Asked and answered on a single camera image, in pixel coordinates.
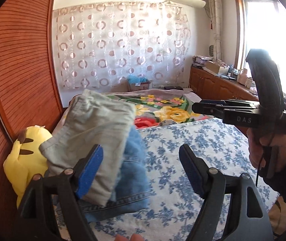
cabinet door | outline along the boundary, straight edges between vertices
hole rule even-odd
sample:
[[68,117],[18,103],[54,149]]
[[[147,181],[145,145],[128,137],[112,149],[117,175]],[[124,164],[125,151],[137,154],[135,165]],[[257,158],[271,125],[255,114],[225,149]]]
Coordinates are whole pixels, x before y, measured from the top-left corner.
[[216,100],[216,82],[213,75],[205,75],[202,80],[202,92],[200,98],[203,100]]
[[192,67],[190,73],[190,87],[197,94],[200,92],[201,88],[200,83],[201,83],[201,76],[198,70]]
[[228,100],[234,99],[235,93],[232,91],[232,88],[228,84],[220,83],[218,100]]
[[244,92],[244,91],[239,91],[237,93],[237,98],[240,100],[253,100],[253,101],[259,101],[257,97],[255,97],[253,94],[250,92]]

black cable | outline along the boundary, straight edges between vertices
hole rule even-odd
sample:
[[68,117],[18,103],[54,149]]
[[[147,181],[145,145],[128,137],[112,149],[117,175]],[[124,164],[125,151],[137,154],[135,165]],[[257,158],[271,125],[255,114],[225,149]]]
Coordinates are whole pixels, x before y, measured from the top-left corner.
[[259,161],[258,170],[256,171],[256,187],[258,187],[259,172],[260,172],[260,167],[261,167],[262,159],[263,159],[263,154],[262,154],[261,159],[260,159],[260,161]]
[[[271,135],[269,144],[268,144],[269,147],[271,147],[272,140],[273,140],[274,136],[275,136],[275,133],[273,132],[272,135]],[[262,159],[263,159],[263,154],[262,154],[261,159],[260,159],[260,161],[259,161],[258,170],[256,171],[256,187],[258,187],[259,172],[260,172],[260,168],[261,168]]]

human hand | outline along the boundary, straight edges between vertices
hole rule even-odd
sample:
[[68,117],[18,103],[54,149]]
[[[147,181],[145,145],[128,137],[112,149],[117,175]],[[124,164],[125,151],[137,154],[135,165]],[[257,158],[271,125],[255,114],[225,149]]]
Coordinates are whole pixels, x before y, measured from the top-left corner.
[[[114,241],[128,241],[128,239],[126,237],[117,234]],[[144,241],[144,238],[139,234],[133,234],[131,236],[130,241]]]
[[[260,159],[263,155],[263,147],[268,146],[271,140],[271,134],[260,138],[260,144],[254,141],[254,133],[252,129],[247,130],[247,136],[249,141],[249,159],[253,167],[256,169],[259,166]],[[286,166],[286,135],[275,135],[272,139],[270,146],[279,146],[279,154],[275,172],[280,172]],[[265,160],[262,159],[261,167],[265,167]]]

folded clothes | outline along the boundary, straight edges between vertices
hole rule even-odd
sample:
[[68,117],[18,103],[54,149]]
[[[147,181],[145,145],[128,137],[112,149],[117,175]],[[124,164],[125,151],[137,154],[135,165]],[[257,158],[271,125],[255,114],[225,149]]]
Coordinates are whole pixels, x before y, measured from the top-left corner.
[[134,117],[134,105],[84,90],[71,103],[63,127],[39,147],[47,158],[50,175],[74,167],[95,144],[101,145],[104,151],[102,164],[82,199],[106,206],[117,184]]
[[[145,158],[144,144],[133,126],[126,141],[120,179],[115,188],[116,201],[109,201],[106,207],[93,205],[84,200],[78,201],[88,222],[102,221],[148,207],[150,192],[144,165]],[[59,204],[56,212],[58,216],[62,216]]]

wooden cabinet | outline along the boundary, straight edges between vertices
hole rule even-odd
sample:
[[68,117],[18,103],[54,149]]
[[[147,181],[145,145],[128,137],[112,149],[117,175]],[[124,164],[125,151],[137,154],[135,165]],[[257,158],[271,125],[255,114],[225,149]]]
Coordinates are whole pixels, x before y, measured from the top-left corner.
[[213,75],[211,75],[212,77],[209,76],[205,76],[202,79],[203,83],[202,83],[202,90],[199,90],[200,93],[202,94],[204,99],[207,100],[216,100],[216,82],[213,79]]
[[232,91],[231,87],[226,86],[226,84],[223,83],[220,83],[217,94],[218,94],[218,99],[220,100],[228,100],[236,98],[236,92]]
[[191,89],[196,92],[196,93],[200,93],[199,89],[202,87],[201,86],[201,75],[198,71],[192,71],[190,72],[190,87]]
[[191,67],[190,87],[205,100],[254,100],[258,98],[249,92],[245,86],[216,77],[205,70]]

